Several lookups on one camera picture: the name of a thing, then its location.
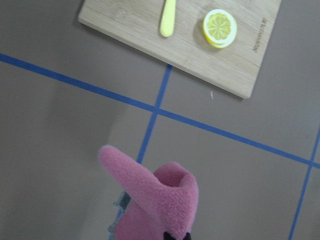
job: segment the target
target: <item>lemon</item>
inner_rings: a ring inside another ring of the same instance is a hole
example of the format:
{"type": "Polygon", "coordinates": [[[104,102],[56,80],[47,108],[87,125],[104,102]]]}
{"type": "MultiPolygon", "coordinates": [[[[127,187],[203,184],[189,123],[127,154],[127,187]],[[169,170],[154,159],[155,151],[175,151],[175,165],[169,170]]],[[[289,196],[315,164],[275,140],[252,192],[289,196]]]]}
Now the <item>lemon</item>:
{"type": "Polygon", "coordinates": [[[229,46],[237,35],[237,22],[225,10],[214,9],[203,20],[205,39],[215,48],[222,49],[229,46]]]}

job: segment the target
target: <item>gray table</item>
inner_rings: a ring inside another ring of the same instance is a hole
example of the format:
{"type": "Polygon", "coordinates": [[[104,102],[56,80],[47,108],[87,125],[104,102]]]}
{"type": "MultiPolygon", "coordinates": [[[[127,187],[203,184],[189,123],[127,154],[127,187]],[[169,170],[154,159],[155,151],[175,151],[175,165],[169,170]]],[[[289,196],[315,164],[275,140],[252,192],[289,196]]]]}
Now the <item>gray table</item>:
{"type": "Polygon", "coordinates": [[[0,3],[0,239],[108,239],[104,144],[195,175],[194,240],[320,238],[319,0],[282,1],[250,99],[80,24],[81,6],[0,3]]]}

